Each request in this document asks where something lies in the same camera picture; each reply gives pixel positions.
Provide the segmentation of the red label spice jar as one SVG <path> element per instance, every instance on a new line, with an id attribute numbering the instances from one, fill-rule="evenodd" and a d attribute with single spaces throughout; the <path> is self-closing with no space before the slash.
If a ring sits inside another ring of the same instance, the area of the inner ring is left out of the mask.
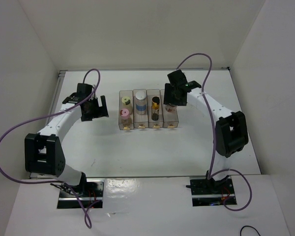
<path id="1" fill-rule="evenodd" d="M 177 111 L 177 105 L 166 104 L 165 109 L 169 113 L 175 113 Z"/>

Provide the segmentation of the black gold pepper grinder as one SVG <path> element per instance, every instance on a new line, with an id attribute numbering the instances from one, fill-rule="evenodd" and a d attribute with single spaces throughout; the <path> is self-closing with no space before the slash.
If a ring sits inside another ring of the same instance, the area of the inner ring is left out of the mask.
<path id="1" fill-rule="evenodd" d="M 159 107 L 160 107 L 160 98 L 158 96 L 154 96 L 152 98 L 152 105 L 151 105 L 151 119 L 153 121 L 159 120 Z"/>

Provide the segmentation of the pink cap spice bottle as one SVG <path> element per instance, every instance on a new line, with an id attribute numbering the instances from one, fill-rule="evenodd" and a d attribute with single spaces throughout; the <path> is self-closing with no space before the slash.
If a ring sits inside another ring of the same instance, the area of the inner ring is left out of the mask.
<path id="1" fill-rule="evenodd" d="M 124 126 L 130 126 L 132 123 L 131 115 L 127 109 L 121 109 L 119 112 L 121 124 Z"/>

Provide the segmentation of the yellow cap spice bottle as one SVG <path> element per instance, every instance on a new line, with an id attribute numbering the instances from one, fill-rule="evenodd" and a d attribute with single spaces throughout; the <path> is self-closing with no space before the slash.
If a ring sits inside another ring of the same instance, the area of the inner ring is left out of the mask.
<path id="1" fill-rule="evenodd" d="M 129 114 L 132 115 L 133 113 L 133 106 L 132 106 L 132 100 L 129 96 L 123 96 L 121 98 L 121 109 L 127 109 L 129 111 Z"/>

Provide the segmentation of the white blue cylindrical shaker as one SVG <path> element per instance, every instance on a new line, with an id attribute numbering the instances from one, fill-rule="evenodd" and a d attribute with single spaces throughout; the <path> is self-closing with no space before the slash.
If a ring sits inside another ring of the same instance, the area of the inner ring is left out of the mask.
<path id="1" fill-rule="evenodd" d="M 144 115 L 147 112 L 147 95 L 143 90 L 139 90 L 135 93 L 135 107 L 136 113 Z"/>

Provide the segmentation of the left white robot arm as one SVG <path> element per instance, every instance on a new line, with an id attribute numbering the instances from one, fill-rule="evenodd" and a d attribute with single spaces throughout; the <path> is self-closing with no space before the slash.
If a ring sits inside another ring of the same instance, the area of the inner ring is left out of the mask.
<path id="1" fill-rule="evenodd" d="M 59 112 L 43 129 L 25 137 L 25 169 L 53 176 L 64 183 L 66 191 L 80 197 L 93 191 L 94 184 L 87 181 L 85 173 L 66 163 L 62 141 L 78 120 L 108 117 L 106 97 L 96 97 L 92 85 L 79 83 L 76 92 L 63 100 Z"/>

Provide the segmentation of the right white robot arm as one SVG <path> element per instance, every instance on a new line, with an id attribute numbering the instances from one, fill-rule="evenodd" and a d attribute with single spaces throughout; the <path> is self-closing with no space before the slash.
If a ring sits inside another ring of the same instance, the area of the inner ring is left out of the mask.
<path id="1" fill-rule="evenodd" d="M 207 171 L 206 189 L 217 193 L 223 187 L 231 165 L 228 161 L 233 154 L 248 144 L 246 118 L 243 112 L 234 112 L 217 102 L 196 81 L 188 81 L 185 74 L 176 70 L 168 74 L 165 84 L 164 104 L 171 106 L 191 105 L 208 115 L 213 132 L 213 151 Z"/>

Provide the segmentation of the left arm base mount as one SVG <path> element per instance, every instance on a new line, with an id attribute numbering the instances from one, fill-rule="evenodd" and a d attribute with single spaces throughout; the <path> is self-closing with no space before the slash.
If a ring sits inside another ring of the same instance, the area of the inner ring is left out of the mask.
<path id="1" fill-rule="evenodd" d="M 103 207 L 103 195 L 104 195 L 104 183 L 103 178 L 88 178 L 87 182 L 91 185 L 90 189 L 86 193 L 78 194 L 79 199 L 86 209 L 90 205 L 91 208 L 102 208 Z M 57 203 L 57 209 L 77 209 L 81 208 L 78 200 L 73 195 L 72 191 L 68 188 L 63 189 L 59 187 L 59 197 Z"/>

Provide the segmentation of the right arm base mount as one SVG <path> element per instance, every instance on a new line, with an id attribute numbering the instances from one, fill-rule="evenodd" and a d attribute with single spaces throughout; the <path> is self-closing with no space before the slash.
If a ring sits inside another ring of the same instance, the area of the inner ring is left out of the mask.
<path id="1" fill-rule="evenodd" d="M 192 205 L 194 207 L 236 205 L 236 196 L 232 179 L 226 176 L 224 179 L 192 178 L 185 186 L 191 190 Z"/>

